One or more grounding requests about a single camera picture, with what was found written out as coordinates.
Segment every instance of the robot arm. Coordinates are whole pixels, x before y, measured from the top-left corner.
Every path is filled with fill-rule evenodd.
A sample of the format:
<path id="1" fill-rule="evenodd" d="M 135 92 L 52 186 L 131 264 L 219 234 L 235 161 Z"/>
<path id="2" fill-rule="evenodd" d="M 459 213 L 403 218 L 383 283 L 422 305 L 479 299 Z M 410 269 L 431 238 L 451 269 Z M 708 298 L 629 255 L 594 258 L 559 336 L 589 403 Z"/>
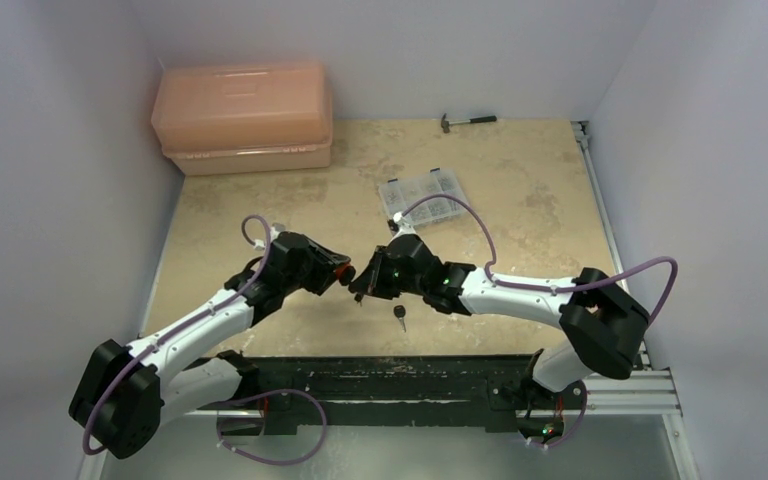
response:
<path id="1" fill-rule="evenodd" d="M 390 222 L 395 233 L 390 243 L 376 247 L 367 268 L 349 285 L 355 300 L 412 293 L 441 313 L 501 314 L 559 328 L 567 338 L 539 354 L 530 379 L 549 392 L 559 392 L 594 372 L 615 379 L 630 376 L 649 314 L 619 286 L 563 294 L 503 287 L 475 265 L 442 262 L 399 217 Z M 494 277 L 562 288 L 607 275 L 585 268 L 574 278 Z"/>
<path id="2" fill-rule="evenodd" d="M 69 415 L 86 427 L 113 379 L 140 359 L 100 406 L 90 432 L 117 458 L 127 458 L 151 439 L 161 423 L 208 403 L 259 393 L 247 388 L 248 365 L 237 353 L 224 352 L 187 367 L 225 338 L 280 309 L 293 292 L 303 289 L 322 295 L 336 281 L 348 285 L 355 270 L 349 257 L 305 235 L 274 231 L 259 276 L 239 293 L 255 274 L 251 266 L 256 262 L 250 262 L 210 300 L 164 330 L 125 346 L 113 340 L 99 345 L 84 370 Z"/>

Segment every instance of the orange plastic container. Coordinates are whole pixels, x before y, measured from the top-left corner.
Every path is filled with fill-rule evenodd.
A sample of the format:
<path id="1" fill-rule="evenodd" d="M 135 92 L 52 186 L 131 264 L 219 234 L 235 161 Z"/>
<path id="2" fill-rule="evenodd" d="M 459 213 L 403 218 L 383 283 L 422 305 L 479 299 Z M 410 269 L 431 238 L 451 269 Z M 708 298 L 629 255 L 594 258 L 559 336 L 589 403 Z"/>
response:
<path id="1" fill-rule="evenodd" d="M 331 98 L 316 63 L 167 70 L 151 123 L 187 175 L 331 162 Z"/>

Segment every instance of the plastic storage box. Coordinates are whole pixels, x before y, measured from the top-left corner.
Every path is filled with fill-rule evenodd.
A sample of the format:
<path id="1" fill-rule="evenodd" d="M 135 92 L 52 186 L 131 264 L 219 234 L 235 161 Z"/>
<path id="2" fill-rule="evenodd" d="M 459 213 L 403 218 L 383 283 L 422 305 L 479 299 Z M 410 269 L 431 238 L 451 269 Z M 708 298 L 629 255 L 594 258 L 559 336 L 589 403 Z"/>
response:
<path id="1" fill-rule="evenodd" d="M 331 98 L 316 63 L 167 70 L 151 123 L 188 175 L 331 162 Z"/>
<path id="2" fill-rule="evenodd" d="M 455 172 L 448 168 L 435 168 L 418 177 L 394 178 L 378 186 L 378 194 L 381 196 L 387 218 L 392 218 L 396 212 L 404 211 L 415 201 L 432 193 L 446 193 L 469 205 Z M 406 218 L 414 227 L 418 227 L 465 212 L 466 210 L 456 202 L 434 198 L 416 207 Z"/>

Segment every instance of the marble surface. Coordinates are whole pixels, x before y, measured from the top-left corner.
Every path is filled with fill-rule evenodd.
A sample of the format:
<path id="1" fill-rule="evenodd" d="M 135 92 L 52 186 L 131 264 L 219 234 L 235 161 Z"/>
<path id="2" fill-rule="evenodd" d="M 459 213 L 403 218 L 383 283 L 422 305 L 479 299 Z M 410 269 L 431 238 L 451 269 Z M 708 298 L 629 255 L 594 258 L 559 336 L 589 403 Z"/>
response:
<path id="1" fill-rule="evenodd" d="M 583 266 L 613 272 L 581 153 L 566 120 L 501 120 L 455 127 L 438 120 L 335 122 L 333 163 L 326 169 L 188 177 L 169 232 L 145 333 L 206 301 L 257 256 L 240 221 L 260 213 L 352 257 L 358 271 L 390 235 L 377 186 L 435 167 L 455 171 L 499 252 L 495 271 L 532 277 L 577 274 Z M 260 235 L 256 225 L 251 234 Z M 489 249 L 468 215 L 419 234 L 441 259 L 483 265 Z M 214 352 L 252 356 L 529 353 L 563 338 L 551 327 L 495 315 L 443 315 L 418 297 L 403 333 L 395 302 L 358 306 L 339 285 L 322 297 L 296 292 L 284 308 Z"/>

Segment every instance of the white enclosure wall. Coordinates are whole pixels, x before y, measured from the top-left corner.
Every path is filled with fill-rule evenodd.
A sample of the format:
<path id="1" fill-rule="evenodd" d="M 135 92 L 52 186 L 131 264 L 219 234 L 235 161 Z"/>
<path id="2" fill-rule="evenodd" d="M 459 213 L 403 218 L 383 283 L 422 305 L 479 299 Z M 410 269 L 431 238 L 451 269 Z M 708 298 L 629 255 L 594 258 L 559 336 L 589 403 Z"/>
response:
<path id="1" fill-rule="evenodd" d="M 166 67 L 321 59 L 340 117 L 589 118 L 655 0 L 133 0 Z"/>
<path id="2" fill-rule="evenodd" d="M 74 478 L 92 349 L 132 338 L 180 175 L 126 1 L 0 0 L 0 478 Z"/>
<path id="3" fill-rule="evenodd" d="M 658 2 L 592 132 L 626 266 L 681 264 L 648 339 L 703 477 L 768 478 L 768 2 Z"/>

